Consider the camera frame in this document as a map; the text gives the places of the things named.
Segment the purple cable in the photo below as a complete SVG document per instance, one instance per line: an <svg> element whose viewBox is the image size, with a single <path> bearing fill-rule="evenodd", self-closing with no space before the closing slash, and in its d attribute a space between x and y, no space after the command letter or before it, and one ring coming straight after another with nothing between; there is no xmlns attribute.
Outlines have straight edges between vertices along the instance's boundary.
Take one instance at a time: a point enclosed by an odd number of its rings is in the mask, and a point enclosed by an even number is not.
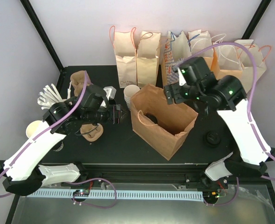
<svg viewBox="0 0 275 224"><path fill-rule="evenodd" d="M78 182L78 183L71 183L71 182L66 182L66 183L72 184L72 185L79 185L79 184L83 184L83 183L88 183L90 181L99 181L99 180L105 181L105 182L107 182L107 183L109 183L111 185L111 187L114 190L114 202L111 205L108 205L108 206L99 206L99 205L94 205L94 204L90 204L90 203L83 203L83 202L81 202L81 204L92 206L92 207L98 208L98 209L109 209L109 208L112 208L117 203L117 191L116 191L114 185L110 181L108 181L106 179L103 179L103 178L92 178L92 179L89 179L89 180L86 180L86 181L82 181L82 182ZM73 196L73 202L80 204L80 202L76 202L75 201L75 195Z"/></svg>
<svg viewBox="0 0 275 224"><path fill-rule="evenodd" d="M245 53L247 53L251 63L253 64L253 75L254 75L254 78L253 78L253 84L252 84L252 87L251 87L251 94L249 96L249 99L248 99L248 105L247 105L247 116L248 116L248 120L251 122L253 119L251 117L251 104L252 104L252 101L253 101L253 97L254 97L254 91L255 91L255 87L256 87L256 84L257 84L257 65L255 63L255 60L254 60L254 56L248 51L248 49L246 47L244 47L243 45L241 44L238 44L238 43L234 43L234 42L222 42L222 43L217 43L217 44L214 44L214 45L211 45L205 49L202 49L200 50L199 52L195 53L194 55L192 55L191 57L179 62L175 68L178 68L181 64L183 64L184 62L186 62L187 60L189 60L190 58L192 57L196 57L196 56L199 56L200 54L204 53L205 51L207 50L210 50L214 47L219 47L221 45L233 45L233 46L236 46L238 48L241 48L242 50L245 51ZM258 132L255 128L255 126L253 124L251 124L251 128L254 132L254 135L256 136L258 142L259 142L259 145L261 146L262 150L265 152L265 154L267 156L269 156L273 161L275 161L275 157L272 156L270 153L267 152L267 149L265 148L265 146L263 145L259 135L258 135ZM267 180L272 180L272 181L275 181L275 178L274 177L268 177L268 176L261 176L262 178L264 179L267 179Z"/></svg>
<svg viewBox="0 0 275 224"><path fill-rule="evenodd" d="M74 105L74 107L66 114L64 115L61 119L59 119L57 122L55 122L54 124L52 124L51 126L49 126L48 128L46 128L44 131L40 132L39 134L37 134L34 138L33 138L33 141L37 140L41 135L43 135L45 132L51 130L52 128L54 128L55 126L59 125L60 123L62 123L64 120L66 120L76 109L77 107L79 106L79 104L81 103L81 100L85 94L85 90L86 90L86 84L87 84L87 81L88 81L88 74L87 72L85 71L85 82L84 82L84 85L83 85L83 89L81 91L81 94L80 94L80 97L78 99L78 101L76 102L76 104ZM12 160L12 162L9 164L10 166L12 166L16 160L22 155L22 153L31 145L31 142L28 143L17 155L16 157ZM0 174L0 179L1 177L9 170L9 168L6 168L1 174ZM9 196L11 195L11 193L8 193L8 194L5 194L5 195L0 195L0 198L2 197L6 197L6 196Z"/></svg>
<svg viewBox="0 0 275 224"><path fill-rule="evenodd" d="M233 197L230 201L228 201L228 202L226 202L226 203L223 203L223 204L209 204L209 203L206 202L206 200L204 200L204 203L205 203L207 206L208 206L208 205L210 205L210 206L223 206L223 205L228 205L228 204L232 203L232 202L237 198L237 195L238 195L238 192L239 192L239 178L236 177L236 180L237 180L237 189L236 189L236 193L235 193L234 197Z"/></svg>

